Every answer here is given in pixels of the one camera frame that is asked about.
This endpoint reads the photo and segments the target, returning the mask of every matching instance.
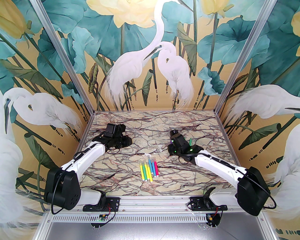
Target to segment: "yellow marker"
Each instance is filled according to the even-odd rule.
[[[153,182],[153,178],[152,178],[152,175],[151,175],[151,170],[150,170],[149,163],[147,163],[147,168],[148,168],[148,173],[149,173],[149,177],[150,177],[150,182]]]
[[[147,164],[144,163],[144,165],[145,165],[145,169],[146,169],[147,179],[150,180]]]
[[[141,170],[142,179],[143,179],[143,181],[145,181],[145,177],[144,177],[144,173],[143,173],[143,166],[142,166],[141,162],[139,162],[139,168]]]

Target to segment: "green marker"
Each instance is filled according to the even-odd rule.
[[[145,181],[147,182],[147,173],[146,173],[145,165],[142,164],[142,167],[143,167],[143,172],[144,172]]]

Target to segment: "egret beak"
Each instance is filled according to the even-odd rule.
[[[300,108],[295,108],[295,107],[285,107],[285,109],[300,111]]]
[[[7,126],[8,126],[8,119],[9,119],[9,108],[8,108],[9,102],[10,100],[4,104],[5,134],[7,134]]]
[[[188,10],[191,10],[192,12],[194,12],[183,0],[178,0],[178,2],[181,4],[181,5],[183,5],[183,6],[185,6]]]
[[[162,46],[158,46],[158,47],[154,48],[154,49],[152,50],[152,52],[149,53],[148,56],[144,58],[144,60],[146,60],[148,57],[150,57],[152,54],[154,54],[154,53],[156,52],[156,50],[159,49],[159,48],[161,48],[161,47],[162,47]]]

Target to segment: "marble pattern surface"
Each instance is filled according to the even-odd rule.
[[[107,123],[123,123],[133,144],[99,157],[84,173],[80,186],[103,190],[108,196],[202,195],[211,186],[231,185],[212,172],[169,156],[170,130],[178,129],[187,141],[233,163],[228,146],[212,111],[103,112],[94,118],[84,148],[105,130]],[[140,160],[144,153],[156,157],[159,177],[142,181]]]

